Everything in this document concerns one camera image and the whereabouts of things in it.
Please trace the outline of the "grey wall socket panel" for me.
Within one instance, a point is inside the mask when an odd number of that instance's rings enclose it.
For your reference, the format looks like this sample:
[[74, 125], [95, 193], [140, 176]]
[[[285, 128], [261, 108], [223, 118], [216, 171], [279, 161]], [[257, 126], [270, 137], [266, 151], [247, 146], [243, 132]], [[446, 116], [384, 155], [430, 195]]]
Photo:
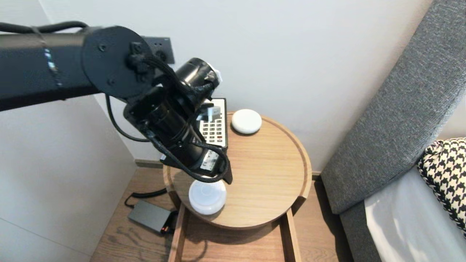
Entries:
[[142, 36], [149, 45], [153, 55], [166, 64], [175, 64], [175, 57], [170, 37], [150, 37]]

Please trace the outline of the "grey fabric headboard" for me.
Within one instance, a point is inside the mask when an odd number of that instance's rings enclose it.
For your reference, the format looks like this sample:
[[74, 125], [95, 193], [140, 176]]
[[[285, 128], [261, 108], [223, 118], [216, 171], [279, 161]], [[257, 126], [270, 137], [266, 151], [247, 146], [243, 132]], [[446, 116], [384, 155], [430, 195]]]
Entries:
[[466, 94], [466, 0], [433, 0], [320, 176], [353, 262], [382, 262], [363, 201], [406, 174]]

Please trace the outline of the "grey power adapter box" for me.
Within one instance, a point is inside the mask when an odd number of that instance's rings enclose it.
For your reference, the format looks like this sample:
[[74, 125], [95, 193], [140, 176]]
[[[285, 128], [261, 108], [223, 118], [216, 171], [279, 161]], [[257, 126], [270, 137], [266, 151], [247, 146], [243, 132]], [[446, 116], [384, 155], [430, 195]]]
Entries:
[[172, 211], [159, 207], [144, 200], [138, 201], [128, 218], [148, 229], [160, 234], [165, 234], [169, 230], [169, 220]]

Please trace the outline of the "black white houndstooth pillow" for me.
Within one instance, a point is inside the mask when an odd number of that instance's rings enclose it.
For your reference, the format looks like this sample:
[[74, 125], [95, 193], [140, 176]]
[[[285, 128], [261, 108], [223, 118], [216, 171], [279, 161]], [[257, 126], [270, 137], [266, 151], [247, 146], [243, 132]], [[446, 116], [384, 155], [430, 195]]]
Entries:
[[466, 239], [466, 137], [434, 141], [417, 170]]

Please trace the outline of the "round wooden bedside table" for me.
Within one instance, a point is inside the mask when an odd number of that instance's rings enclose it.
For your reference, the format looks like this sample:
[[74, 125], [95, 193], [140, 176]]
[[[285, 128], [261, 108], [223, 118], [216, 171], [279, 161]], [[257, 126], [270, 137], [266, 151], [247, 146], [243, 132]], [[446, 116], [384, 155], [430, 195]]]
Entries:
[[261, 116], [258, 132], [245, 135], [231, 126], [228, 113], [228, 149], [233, 182], [226, 184], [223, 208], [213, 215], [193, 209], [188, 192], [193, 178], [182, 170], [163, 167], [164, 183], [172, 200], [176, 198], [193, 215], [215, 227], [248, 230], [262, 227], [299, 209], [308, 197], [312, 169], [299, 139], [277, 121]]

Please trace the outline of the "white bed sheet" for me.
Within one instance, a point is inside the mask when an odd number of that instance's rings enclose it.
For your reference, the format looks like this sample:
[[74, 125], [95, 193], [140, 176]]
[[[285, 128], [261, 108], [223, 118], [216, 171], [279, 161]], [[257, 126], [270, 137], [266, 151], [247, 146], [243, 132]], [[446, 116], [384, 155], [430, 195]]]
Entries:
[[364, 200], [382, 262], [466, 262], [466, 239], [416, 168]]

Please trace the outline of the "flat white dome device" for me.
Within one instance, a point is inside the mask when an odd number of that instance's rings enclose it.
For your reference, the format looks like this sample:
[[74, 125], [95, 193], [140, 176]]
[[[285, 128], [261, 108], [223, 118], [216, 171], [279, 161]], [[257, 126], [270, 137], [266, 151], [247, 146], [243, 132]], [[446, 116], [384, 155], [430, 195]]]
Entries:
[[251, 109], [241, 109], [233, 113], [232, 128], [242, 134], [256, 133], [262, 126], [261, 115]]

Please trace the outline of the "black white desk telephone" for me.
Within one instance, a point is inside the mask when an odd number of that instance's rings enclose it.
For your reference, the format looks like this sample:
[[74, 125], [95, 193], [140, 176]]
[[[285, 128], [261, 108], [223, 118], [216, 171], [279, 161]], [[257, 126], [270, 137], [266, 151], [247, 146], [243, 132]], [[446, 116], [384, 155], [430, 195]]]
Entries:
[[226, 98], [206, 99], [204, 103], [213, 103], [215, 106], [220, 106], [222, 111], [222, 119], [218, 119], [214, 123], [198, 122], [197, 126], [203, 138], [208, 144], [216, 147], [221, 147], [223, 150], [228, 148], [228, 111]]

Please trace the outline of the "curved wooden table drawer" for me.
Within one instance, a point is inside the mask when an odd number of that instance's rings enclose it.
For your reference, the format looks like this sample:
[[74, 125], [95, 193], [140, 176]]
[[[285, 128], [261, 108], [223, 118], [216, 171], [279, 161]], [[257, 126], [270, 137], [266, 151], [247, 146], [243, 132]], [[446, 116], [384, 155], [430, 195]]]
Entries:
[[214, 227], [180, 206], [168, 262], [303, 262], [293, 211], [256, 229]]

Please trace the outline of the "white round cylinder speaker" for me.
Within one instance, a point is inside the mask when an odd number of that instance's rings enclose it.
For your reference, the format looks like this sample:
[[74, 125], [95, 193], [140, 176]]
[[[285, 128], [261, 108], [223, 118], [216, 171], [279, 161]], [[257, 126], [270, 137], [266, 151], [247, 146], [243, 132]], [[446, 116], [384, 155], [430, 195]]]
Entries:
[[227, 191], [223, 181], [205, 183], [195, 180], [191, 183], [188, 199], [191, 207], [201, 215], [213, 215], [226, 204]]

